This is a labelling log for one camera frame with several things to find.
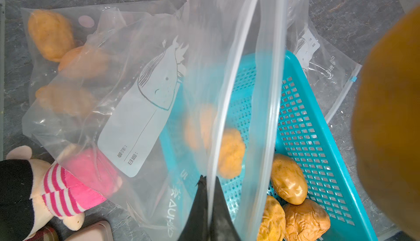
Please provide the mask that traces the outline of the wrinkled tan potato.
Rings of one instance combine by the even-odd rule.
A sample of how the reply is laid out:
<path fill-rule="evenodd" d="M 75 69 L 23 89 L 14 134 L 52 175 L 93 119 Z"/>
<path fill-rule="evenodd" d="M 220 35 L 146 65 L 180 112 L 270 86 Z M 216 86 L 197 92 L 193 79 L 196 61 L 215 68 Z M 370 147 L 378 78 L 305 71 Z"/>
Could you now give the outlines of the wrinkled tan potato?
<path fill-rule="evenodd" d="M 73 117 L 86 117 L 96 106 L 95 97 L 86 89 L 75 90 L 64 85 L 41 87 L 35 96 L 43 109 Z"/>

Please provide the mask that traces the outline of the wrinkled brown potato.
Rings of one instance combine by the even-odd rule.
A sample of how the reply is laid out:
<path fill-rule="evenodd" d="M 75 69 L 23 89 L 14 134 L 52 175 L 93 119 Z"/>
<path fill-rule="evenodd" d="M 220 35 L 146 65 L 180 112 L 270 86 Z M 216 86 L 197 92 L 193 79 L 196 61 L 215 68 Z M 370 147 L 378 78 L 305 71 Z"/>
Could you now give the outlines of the wrinkled brown potato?
<path fill-rule="evenodd" d="M 63 15 L 49 10 L 35 10 L 28 20 L 28 32 L 40 54 L 52 62 L 75 48 L 73 28 Z"/>

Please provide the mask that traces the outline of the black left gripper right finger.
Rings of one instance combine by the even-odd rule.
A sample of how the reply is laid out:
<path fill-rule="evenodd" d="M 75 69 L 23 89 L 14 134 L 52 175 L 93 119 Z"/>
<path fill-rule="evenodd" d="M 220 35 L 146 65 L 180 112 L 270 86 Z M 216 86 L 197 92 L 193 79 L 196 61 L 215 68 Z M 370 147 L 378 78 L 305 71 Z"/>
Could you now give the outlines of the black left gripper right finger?
<path fill-rule="evenodd" d="M 220 180 L 216 177 L 210 241 L 240 241 L 227 207 Z"/>

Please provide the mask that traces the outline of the teal plastic basket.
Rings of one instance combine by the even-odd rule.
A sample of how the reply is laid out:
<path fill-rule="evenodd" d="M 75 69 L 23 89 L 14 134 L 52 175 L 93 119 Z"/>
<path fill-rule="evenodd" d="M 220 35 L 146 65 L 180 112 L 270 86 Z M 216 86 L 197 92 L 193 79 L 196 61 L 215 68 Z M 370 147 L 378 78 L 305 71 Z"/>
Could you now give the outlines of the teal plastic basket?
<path fill-rule="evenodd" d="M 308 198 L 317 202 L 331 218 L 331 228 L 322 241 L 378 241 L 344 160 L 322 115 L 297 58 L 285 54 L 281 111 L 275 150 L 293 158 L 303 168 L 308 182 Z M 248 143 L 251 95 L 256 78 L 255 54 L 243 56 L 237 72 L 227 114 L 228 125 L 237 128 Z M 160 140 L 164 154 L 175 150 L 187 153 L 187 145 L 176 136 L 175 124 L 168 120 Z M 233 223 L 242 201 L 244 172 L 229 180 L 220 180 Z"/>

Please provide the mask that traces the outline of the plaid fabric pouch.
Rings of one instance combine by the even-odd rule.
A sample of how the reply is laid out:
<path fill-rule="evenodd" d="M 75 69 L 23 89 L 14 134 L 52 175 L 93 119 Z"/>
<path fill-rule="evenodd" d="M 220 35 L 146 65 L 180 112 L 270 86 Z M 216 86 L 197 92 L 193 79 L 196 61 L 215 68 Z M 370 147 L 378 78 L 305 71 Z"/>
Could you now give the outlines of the plaid fabric pouch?
<path fill-rule="evenodd" d="M 44 226 L 27 241 L 60 241 L 59 236 L 51 226 Z"/>

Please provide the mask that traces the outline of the pink plush doll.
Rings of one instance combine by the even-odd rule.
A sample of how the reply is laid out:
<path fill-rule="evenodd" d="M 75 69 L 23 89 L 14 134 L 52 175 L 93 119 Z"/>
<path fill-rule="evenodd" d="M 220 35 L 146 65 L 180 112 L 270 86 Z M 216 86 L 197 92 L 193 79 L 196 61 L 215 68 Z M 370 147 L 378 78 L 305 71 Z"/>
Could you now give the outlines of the pink plush doll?
<path fill-rule="evenodd" d="M 27 145 L 1 161 L 1 240 L 27 241 L 52 218 L 71 231 L 82 228 L 85 211 L 116 193 L 122 178 L 99 150 L 70 157 L 79 146 L 61 153 L 67 166 L 34 159 Z"/>

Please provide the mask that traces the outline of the clear pink-print zipper bag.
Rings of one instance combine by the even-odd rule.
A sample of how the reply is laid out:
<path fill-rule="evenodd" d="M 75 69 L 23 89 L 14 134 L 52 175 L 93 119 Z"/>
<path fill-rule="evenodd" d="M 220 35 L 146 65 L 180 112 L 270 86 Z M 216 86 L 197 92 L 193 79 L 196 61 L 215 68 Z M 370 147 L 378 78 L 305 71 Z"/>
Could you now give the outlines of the clear pink-print zipper bag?
<path fill-rule="evenodd" d="M 82 7 L 70 7 L 52 9 L 52 12 L 64 16 L 70 22 L 73 29 L 75 45 L 77 47 L 86 43 L 87 39 L 98 28 L 100 17 L 103 11 L 108 9 L 118 9 L 124 18 L 125 24 L 129 25 L 141 19 L 143 15 L 173 14 L 179 10 L 187 0 L 154 0 L 129 3 L 99 4 Z M 35 9 L 22 8 L 26 40 L 31 55 L 33 70 L 28 88 L 29 104 L 36 100 L 35 93 L 42 86 L 49 84 L 58 75 L 56 62 L 48 61 L 43 58 L 28 31 L 28 21 Z"/>

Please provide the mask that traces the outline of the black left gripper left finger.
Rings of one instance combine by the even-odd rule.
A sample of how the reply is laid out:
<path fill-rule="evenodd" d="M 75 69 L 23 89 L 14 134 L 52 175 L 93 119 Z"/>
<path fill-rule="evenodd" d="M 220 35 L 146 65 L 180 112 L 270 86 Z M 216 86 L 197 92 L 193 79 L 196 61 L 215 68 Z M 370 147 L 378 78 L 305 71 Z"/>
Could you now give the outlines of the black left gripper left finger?
<path fill-rule="evenodd" d="M 198 190 L 187 223 L 179 236 L 179 241 L 208 240 L 208 198 L 205 176 L 200 176 L 197 186 Z"/>

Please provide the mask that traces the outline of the smooth brown potato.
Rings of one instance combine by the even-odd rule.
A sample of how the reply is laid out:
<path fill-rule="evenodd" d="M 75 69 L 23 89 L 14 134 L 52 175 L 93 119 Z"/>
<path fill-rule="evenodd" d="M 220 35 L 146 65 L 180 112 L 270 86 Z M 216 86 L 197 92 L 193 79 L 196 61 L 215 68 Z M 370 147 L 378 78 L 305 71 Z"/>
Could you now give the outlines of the smooth brown potato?
<path fill-rule="evenodd" d="M 288 156 L 274 154 L 271 183 L 277 195 L 290 204 L 301 205 L 307 197 L 308 186 L 303 171 Z"/>

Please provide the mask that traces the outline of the yellow potato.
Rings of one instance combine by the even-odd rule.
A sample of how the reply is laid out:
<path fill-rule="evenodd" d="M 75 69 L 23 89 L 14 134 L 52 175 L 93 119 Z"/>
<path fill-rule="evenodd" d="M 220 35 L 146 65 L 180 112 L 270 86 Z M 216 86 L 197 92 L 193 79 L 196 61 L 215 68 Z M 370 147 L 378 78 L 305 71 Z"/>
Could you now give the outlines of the yellow potato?
<path fill-rule="evenodd" d="M 419 8 L 373 47 L 360 76 L 351 125 L 359 179 L 375 205 L 419 240 Z"/>
<path fill-rule="evenodd" d="M 285 236 L 285 212 L 279 201 L 267 195 L 257 241 L 282 241 Z"/>
<path fill-rule="evenodd" d="M 212 126 L 216 117 L 216 109 L 205 104 L 198 113 L 198 118 L 188 113 L 185 115 L 184 140 L 187 146 L 198 153 L 200 148 L 208 152 L 211 147 Z M 224 179 L 233 179 L 240 175 L 246 145 L 238 129 L 226 127 L 218 159 L 218 175 Z"/>

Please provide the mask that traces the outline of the clear plastic bag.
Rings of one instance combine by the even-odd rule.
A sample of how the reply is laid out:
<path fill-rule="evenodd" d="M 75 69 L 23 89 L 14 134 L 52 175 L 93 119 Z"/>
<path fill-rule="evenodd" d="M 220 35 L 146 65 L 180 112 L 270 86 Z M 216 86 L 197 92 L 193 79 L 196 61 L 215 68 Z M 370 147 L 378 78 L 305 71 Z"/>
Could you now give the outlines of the clear plastic bag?
<path fill-rule="evenodd" d="M 298 59 L 327 123 L 362 69 L 316 31 L 309 0 L 288 0 L 287 49 Z"/>
<path fill-rule="evenodd" d="M 63 167 L 61 153 L 99 150 L 122 178 L 108 197 L 126 209 L 154 241 L 182 233 L 203 175 L 207 180 L 208 229 L 218 159 L 229 106 L 246 42 L 254 38 L 256 77 L 251 95 L 245 180 L 234 227 L 243 241 L 257 238 L 266 202 L 285 65 L 288 0 L 187 0 L 173 14 L 146 13 L 126 25 L 118 9 L 102 12 L 85 49 L 110 56 L 108 70 L 92 79 L 59 73 L 50 83 L 86 89 L 96 106 L 86 117 L 56 114 L 37 99 L 23 117 L 23 133 Z M 184 140 L 185 115 L 216 109 L 211 147 L 198 153 L 164 154 L 160 135 L 171 120 Z"/>

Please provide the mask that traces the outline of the pink rectangular case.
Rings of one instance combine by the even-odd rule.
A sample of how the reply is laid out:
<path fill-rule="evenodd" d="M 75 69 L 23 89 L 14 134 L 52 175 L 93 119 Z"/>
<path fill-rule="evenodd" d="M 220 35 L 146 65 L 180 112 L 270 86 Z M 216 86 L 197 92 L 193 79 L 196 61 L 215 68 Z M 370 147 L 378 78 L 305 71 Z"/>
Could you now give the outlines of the pink rectangular case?
<path fill-rule="evenodd" d="M 77 231 L 65 241 L 114 241 L 114 238 L 109 222 L 102 220 Z"/>

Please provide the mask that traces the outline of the wrinkled orange potato bottom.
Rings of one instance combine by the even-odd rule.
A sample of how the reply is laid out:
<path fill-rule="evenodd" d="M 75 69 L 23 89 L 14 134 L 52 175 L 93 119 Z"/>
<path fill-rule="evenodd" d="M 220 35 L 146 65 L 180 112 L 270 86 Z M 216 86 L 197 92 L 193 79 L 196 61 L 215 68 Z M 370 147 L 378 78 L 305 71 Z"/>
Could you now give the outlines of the wrinkled orange potato bottom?
<path fill-rule="evenodd" d="M 328 213 L 310 199 L 298 206 L 288 203 L 283 209 L 287 241 L 316 241 L 331 227 Z"/>

